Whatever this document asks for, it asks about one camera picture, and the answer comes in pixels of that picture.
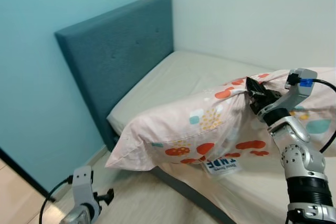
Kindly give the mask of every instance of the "bed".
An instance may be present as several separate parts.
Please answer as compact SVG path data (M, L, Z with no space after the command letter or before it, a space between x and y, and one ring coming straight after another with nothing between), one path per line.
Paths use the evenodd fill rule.
M146 109L231 79L272 71L174 51L172 27L172 0L139 0L56 32L109 150L125 125ZM199 165L163 164L151 173L224 224L283 224L288 196L279 159L239 162L242 172L219 178L209 177Z

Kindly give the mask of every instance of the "printed pillowcase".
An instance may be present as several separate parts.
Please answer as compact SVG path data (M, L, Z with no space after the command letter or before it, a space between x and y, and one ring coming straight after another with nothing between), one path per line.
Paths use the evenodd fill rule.
M334 68L315 68L318 78L335 84ZM285 94L289 70L252 76ZM161 163L199 164L219 157L279 155L267 125L249 108L246 78L214 87L174 103L147 110L123 130L106 167L151 170ZM316 84L312 95L292 111L320 148L335 129L335 95ZM336 147L325 152L336 156Z

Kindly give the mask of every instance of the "robotic arm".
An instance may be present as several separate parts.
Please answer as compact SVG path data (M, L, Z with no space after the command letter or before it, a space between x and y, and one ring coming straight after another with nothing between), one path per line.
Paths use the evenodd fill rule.
M279 149L285 169L290 201L286 224L336 223L336 208L324 174L324 156L314 149L310 135L298 119L289 114L311 94L312 79L316 77L317 73L308 69L291 70L285 85L289 92L283 97L247 78L250 107L269 126L268 132Z
M100 201L107 205L114 198L113 189L108 190L106 195L98 196L92 191L93 171L90 166L78 168L74 172L72 181L72 193L75 201L74 208L60 222L60 224L91 224L100 215Z

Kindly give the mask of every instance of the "black cable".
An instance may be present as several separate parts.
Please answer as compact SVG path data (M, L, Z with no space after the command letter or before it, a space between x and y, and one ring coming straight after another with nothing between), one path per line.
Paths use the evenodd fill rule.
M318 83L327 85L329 88L331 88L333 91L336 92L336 87L333 84L331 84L327 81L323 81L323 80L320 80L320 79L313 79L313 82L318 82ZM323 153L332 144L332 142L335 140L335 138L336 138L336 130L334 131L334 133L332 134L330 139L327 141L327 143L324 145L324 147L322 147L320 152Z
M43 216L43 211L44 211L44 208L46 207L46 204L47 202L50 200L52 194L63 184L65 183L69 183L71 184L72 183L72 179L73 179L73 176L69 176L67 177L65 180L63 180L62 182L60 182L57 186L55 186L47 195L47 198L45 199L45 201L43 202L42 206L41 206L41 210L40 210L40 215L39 215L39 218L38 218L38 224L42 224L42 216Z
M285 224L289 224L289 217L288 217L288 213L287 213L287 218L286 218L286 222Z

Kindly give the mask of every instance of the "white mattress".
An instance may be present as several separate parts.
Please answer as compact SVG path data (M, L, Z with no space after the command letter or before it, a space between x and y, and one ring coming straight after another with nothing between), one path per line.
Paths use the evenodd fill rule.
M271 70L212 56L174 52L118 103L108 120L120 134L134 116L146 109L267 71ZM284 224L288 196L279 158L240 158L239 162L241 172L216 179L210 178L200 165L164 164L161 168L208 198L237 224ZM335 165L336 158L327 159L329 186L336 197Z
M233 60L177 51L149 72L113 108L107 119L120 135L140 112L226 81L267 71L270 70Z

